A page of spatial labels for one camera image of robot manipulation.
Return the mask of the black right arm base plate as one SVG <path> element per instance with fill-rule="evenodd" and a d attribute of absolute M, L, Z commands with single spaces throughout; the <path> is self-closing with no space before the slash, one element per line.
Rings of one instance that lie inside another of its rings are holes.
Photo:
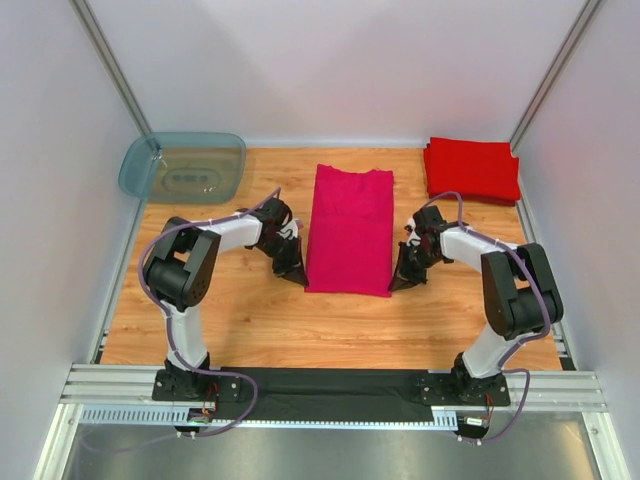
<path fill-rule="evenodd" d="M 422 372 L 412 380 L 419 399 L 429 406 L 473 406 L 489 404 L 506 407 L 511 404 L 503 374 L 477 379 L 446 373 Z"/>

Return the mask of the magenta t shirt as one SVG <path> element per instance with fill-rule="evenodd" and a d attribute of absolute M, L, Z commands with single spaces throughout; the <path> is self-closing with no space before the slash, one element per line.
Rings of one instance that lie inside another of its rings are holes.
<path fill-rule="evenodd" d="M 388 170 L 353 173 L 317 166 L 306 292 L 391 295 L 393 187 Z"/>

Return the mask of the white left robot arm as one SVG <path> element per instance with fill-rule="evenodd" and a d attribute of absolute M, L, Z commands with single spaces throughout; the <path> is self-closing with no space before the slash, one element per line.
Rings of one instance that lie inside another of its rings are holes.
<path fill-rule="evenodd" d="M 200 303 L 210 288 L 219 254 L 257 249 L 271 259 L 274 276 L 306 287 L 301 247 L 299 220 L 276 196 L 219 219 L 170 218 L 145 248 L 138 266 L 141 287 L 164 316 L 168 363 L 195 373 L 208 368 Z"/>

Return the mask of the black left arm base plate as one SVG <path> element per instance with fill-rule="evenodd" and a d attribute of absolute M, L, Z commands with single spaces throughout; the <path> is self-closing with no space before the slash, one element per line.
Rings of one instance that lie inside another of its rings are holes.
<path fill-rule="evenodd" d="M 151 398 L 164 402 L 238 402 L 245 382 L 237 376 L 203 375 L 169 360 L 156 372 Z"/>

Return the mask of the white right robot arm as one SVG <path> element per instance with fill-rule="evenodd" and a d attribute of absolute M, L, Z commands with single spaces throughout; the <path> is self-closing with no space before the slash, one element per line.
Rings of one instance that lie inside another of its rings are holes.
<path fill-rule="evenodd" d="M 389 291 L 425 284 L 439 262 L 463 263 L 481 274 L 487 325 L 456 360 L 461 378 L 500 374 L 521 346 L 547 335 L 562 319 L 564 306 L 541 245 L 504 243 L 465 223 L 447 222 L 436 206 L 415 212 L 406 230 Z"/>

